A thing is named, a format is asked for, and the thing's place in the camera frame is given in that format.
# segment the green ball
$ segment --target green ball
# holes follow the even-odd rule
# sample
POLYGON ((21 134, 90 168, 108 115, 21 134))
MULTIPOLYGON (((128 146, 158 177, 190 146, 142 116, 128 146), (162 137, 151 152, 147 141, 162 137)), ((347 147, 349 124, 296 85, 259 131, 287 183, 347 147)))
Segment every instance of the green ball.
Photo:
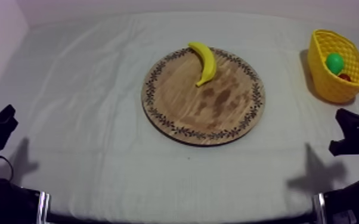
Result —
POLYGON ((334 74, 339 74, 343 69, 343 59, 338 53, 331 53, 327 56, 326 65, 334 74))

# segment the plastic basket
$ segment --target plastic basket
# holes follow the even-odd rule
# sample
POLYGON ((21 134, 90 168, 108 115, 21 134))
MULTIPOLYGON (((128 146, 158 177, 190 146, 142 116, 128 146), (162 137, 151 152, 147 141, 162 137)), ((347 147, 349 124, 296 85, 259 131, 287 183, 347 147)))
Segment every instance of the plastic basket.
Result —
POLYGON ((359 52, 347 38, 329 30, 315 30, 308 51, 308 64, 317 93, 324 99, 343 103, 359 93, 359 52), (330 53, 340 54, 344 60, 341 73, 347 74, 352 82, 334 75, 326 66, 330 53))

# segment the white fabric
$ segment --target white fabric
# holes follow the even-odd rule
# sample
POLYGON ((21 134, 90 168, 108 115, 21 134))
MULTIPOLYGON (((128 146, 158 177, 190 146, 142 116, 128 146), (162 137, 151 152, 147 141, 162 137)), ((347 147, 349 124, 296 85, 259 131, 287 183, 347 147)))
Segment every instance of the white fabric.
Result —
MULTIPOLYGON (((234 222, 305 213, 313 193, 359 180, 359 156, 334 158, 327 149, 343 138, 334 119, 341 106, 307 87, 301 59, 320 28, 359 48, 355 30, 234 13, 120 15, 33 29, 0 81, 0 110, 11 103, 20 122, 2 154, 28 137, 34 166, 20 169, 19 184, 49 192, 53 212, 81 218, 234 222), (144 76, 190 41, 242 57, 265 85, 263 116, 238 141, 186 146, 143 113, 144 76)), ((344 107, 359 113, 359 96, 344 107)))

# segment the yellow banana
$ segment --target yellow banana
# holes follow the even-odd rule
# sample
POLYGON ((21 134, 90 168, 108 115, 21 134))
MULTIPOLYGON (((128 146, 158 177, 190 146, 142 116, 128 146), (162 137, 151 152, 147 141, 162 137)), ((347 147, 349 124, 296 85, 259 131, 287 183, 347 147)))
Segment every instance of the yellow banana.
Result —
POLYGON ((196 51, 203 60, 203 71, 200 81, 196 83, 196 86, 199 87, 204 83, 213 79, 216 74, 216 59, 214 59, 213 52, 208 46, 200 42, 190 42, 188 46, 196 51))

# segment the wooden plate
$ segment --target wooden plate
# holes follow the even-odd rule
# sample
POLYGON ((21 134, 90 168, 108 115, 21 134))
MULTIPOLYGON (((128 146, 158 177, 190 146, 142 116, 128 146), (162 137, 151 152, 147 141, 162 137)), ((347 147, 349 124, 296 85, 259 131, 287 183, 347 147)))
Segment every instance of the wooden plate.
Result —
POLYGON ((170 53, 147 74, 142 89, 146 116, 164 134, 191 145, 219 145, 245 135, 260 119, 263 84, 248 63, 211 48, 213 80, 196 87, 202 61, 190 48, 170 53))

